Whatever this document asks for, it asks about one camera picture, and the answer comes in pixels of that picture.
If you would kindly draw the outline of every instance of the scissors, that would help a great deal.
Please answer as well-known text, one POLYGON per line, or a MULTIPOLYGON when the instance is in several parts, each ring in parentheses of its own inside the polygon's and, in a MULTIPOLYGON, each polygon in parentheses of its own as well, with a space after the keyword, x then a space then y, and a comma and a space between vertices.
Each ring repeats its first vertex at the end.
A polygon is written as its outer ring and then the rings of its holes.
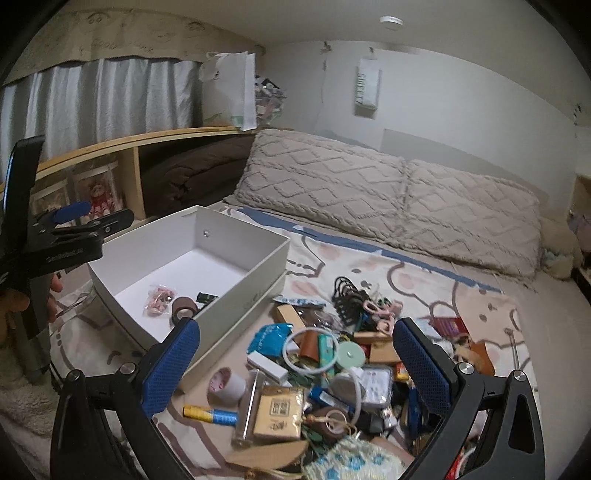
POLYGON ((363 309, 371 314, 372 320, 376 323, 376 328, 379 332, 390 337, 392 336, 396 317, 402 312, 401 302, 384 302, 383 305, 378 305, 371 300, 365 300, 363 303, 363 309))

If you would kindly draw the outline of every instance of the gray curtain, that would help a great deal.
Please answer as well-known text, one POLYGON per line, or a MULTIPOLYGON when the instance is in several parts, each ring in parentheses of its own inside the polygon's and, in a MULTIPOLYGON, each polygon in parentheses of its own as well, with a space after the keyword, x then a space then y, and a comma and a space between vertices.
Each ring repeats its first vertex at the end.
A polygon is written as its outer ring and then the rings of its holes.
POLYGON ((59 65, 0 92, 0 170, 44 134, 43 160, 113 138, 200 124, 200 63, 125 58, 59 65))

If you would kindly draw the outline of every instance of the white fabric with blue flowers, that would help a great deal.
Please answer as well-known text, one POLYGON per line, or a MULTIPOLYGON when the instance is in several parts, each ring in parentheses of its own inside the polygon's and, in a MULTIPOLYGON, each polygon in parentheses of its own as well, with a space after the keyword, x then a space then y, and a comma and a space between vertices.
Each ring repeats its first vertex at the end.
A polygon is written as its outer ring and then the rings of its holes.
POLYGON ((304 467, 307 480, 392 480, 405 471, 400 459, 364 440, 345 437, 304 467))

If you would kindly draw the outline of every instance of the white rectangular box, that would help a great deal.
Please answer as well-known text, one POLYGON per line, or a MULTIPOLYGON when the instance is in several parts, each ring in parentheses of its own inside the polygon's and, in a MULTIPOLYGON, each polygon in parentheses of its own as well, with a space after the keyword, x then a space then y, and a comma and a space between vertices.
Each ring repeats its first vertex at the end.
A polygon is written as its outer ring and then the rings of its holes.
POLYGON ((287 237, 196 206, 110 240, 89 267, 98 295, 146 350, 172 328, 169 314, 143 313, 151 285, 193 299, 199 292, 219 296, 196 316, 201 342, 191 364, 208 354, 205 366, 256 320, 247 313, 280 290, 288 249, 287 237))

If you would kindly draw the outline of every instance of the doll in red outfit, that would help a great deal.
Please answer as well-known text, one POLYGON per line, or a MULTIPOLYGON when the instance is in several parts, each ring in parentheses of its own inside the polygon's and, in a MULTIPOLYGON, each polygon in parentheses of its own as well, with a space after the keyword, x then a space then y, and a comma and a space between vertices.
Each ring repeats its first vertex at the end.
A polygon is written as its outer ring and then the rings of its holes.
POLYGON ((97 181, 90 187, 90 219, 108 215, 115 210, 115 202, 111 193, 101 181, 97 181))

